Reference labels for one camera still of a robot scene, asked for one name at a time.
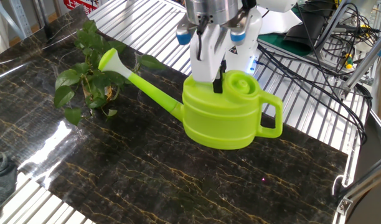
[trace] gray cloth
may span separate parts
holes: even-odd
[[[0,205],[15,192],[17,167],[0,152]]]

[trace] dark marble table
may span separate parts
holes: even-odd
[[[51,23],[48,44],[41,30],[0,55],[0,151],[21,171],[97,223],[332,222],[332,183],[347,156],[289,126],[245,149],[209,149],[134,86],[110,105],[114,119],[66,122],[55,79],[83,62],[73,33],[86,20],[76,9]],[[135,52],[120,55],[129,67]],[[183,74],[139,74],[181,99]]]

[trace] plant stem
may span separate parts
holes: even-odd
[[[83,76],[84,76],[84,79],[85,79],[85,81],[87,81],[87,84],[88,84],[88,89],[90,90],[90,94],[92,95],[92,93],[91,93],[91,87],[90,87],[90,83],[88,82],[87,76],[86,76],[86,75],[84,75],[84,74],[83,74]]]
[[[101,107],[101,110],[102,110],[102,112],[103,112],[107,117],[109,117],[109,116],[105,113],[105,111],[103,110],[103,107]]]

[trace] watering can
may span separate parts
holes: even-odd
[[[242,71],[223,74],[222,93],[214,93],[212,83],[196,82],[189,76],[184,82],[182,104],[126,68],[116,49],[102,56],[99,69],[126,77],[181,121],[191,139],[207,147],[241,149],[255,136],[277,138],[282,133],[282,101],[263,91],[253,77]],[[261,125],[263,103],[275,107],[275,128]]]

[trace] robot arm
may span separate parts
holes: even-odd
[[[187,13],[178,24],[177,39],[181,45],[190,43],[194,80],[212,83],[220,78],[224,57],[229,70],[250,72],[262,26],[257,3],[271,11],[286,12],[296,1],[185,0]]]

